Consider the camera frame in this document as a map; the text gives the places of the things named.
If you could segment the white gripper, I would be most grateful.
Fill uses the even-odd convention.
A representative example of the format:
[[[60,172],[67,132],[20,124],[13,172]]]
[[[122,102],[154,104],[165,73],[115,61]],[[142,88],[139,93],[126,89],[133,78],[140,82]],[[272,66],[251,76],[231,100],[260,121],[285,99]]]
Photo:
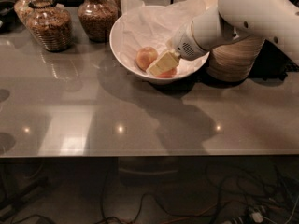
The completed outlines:
[[[165,72],[176,68],[179,60],[184,59],[193,61],[207,54],[207,51],[201,48],[192,32],[192,21],[183,24],[171,38],[166,42],[166,47],[155,61],[147,68],[146,72],[152,76],[159,76]]]

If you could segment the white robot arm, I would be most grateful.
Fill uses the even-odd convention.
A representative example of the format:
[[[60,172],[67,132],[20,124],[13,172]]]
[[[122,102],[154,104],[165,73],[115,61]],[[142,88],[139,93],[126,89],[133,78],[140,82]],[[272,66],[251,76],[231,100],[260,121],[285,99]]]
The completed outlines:
[[[181,59],[196,60],[251,35],[268,40],[299,63],[299,7],[289,0],[218,0],[177,30],[147,73],[157,77]]]

